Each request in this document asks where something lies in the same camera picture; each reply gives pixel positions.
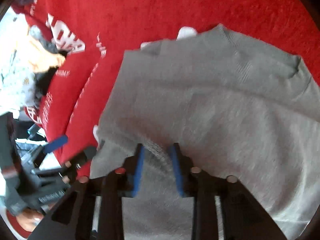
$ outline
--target gray garment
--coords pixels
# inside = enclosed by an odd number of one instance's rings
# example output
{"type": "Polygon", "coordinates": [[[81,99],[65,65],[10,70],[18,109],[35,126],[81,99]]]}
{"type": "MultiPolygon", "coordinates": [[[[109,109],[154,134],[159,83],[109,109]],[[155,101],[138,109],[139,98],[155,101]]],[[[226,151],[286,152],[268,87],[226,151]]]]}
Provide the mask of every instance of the gray garment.
{"type": "Polygon", "coordinates": [[[140,192],[123,201],[126,239],[190,239],[192,200],[178,197],[165,151],[178,142],[211,175],[239,177],[295,239],[320,203],[319,121],[320,90],[301,57],[218,25],[125,53],[91,177],[145,144],[140,192]]]}

